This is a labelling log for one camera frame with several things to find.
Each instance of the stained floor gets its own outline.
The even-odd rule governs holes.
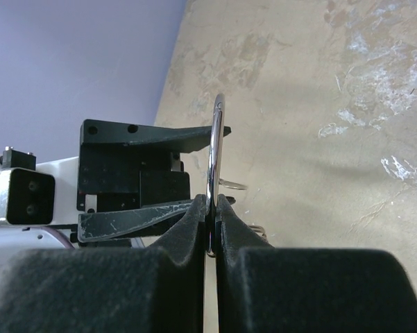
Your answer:
[[[156,125],[210,125],[218,92],[238,215],[274,246],[390,251],[417,293],[417,0],[189,0]],[[184,162],[203,193],[207,151]]]

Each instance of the purple wall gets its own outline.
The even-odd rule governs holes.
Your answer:
[[[185,0],[0,0],[0,152],[78,154],[82,120],[153,124]]]

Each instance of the silver metal ring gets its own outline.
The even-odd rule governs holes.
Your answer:
[[[219,94],[216,96],[216,101],[214,102],[213,126],[211,129],[210,152],[208,156],[207,201],[205,203],[207,252],[211,255],[213,255],[215,251],[215,223],[219,195],[219,176],[221,174],[224,112],[225,96]]]
[[[239,184],[238,182],[229,182],[228,180],[224,180],[222,178],[219,178],[219,185],[222,185],[227,189],[238,189],[239,191],[245,191],[248,189],[247,185]]]

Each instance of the key ring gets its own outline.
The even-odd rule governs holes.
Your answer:
[[[207,201],[205,203],[205,225],[207,254],[214,256],[216,249],[216,214],[219,195],[219,179],[221,174],[221,156],[223,141],[223,116],[225,112],[225,96],[216,96],[211,129],[210,152],[207,172]]]

